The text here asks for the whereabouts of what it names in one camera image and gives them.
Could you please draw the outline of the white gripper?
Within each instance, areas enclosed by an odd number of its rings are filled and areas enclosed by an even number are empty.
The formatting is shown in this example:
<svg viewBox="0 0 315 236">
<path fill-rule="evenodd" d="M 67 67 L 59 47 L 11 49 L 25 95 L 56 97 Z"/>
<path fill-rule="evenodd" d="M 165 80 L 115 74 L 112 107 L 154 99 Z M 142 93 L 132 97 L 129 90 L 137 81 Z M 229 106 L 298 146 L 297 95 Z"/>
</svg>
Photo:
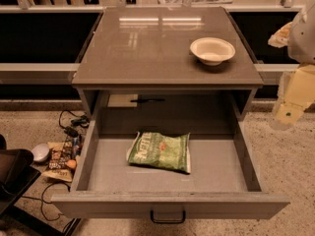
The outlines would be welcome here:
<svg viewBox="0 0 315 236">
<path fill-rule="evenodd" d="M 278 29 L 268 44 L 283 48 L 288 46 L 291 22 Z M 291 128 L 315 102 L 315 65 L 300 64 L 294 72 L 284 72 L 278 90 L 278 99 L 273 108 L 270 126 L 274 130 Z"/>
</svg>

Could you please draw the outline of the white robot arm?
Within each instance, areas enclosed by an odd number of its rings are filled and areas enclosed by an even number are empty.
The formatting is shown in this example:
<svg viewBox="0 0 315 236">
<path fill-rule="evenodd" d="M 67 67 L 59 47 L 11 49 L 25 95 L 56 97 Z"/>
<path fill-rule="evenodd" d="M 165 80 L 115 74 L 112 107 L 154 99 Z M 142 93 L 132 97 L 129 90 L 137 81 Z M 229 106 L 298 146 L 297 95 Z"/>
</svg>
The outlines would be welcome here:
<svg viewBox="0 0 315 236">
<path fill-rule="evenodd" d="M 298 62 L 296 70 L 281 76 L 270 122 L 275 130 L 287 130 L 315 101 L 315 0 L 309 0 L 292 22 L 278 29 L 268 44 L 286 46 L 288 56 Z"/>
</svg>

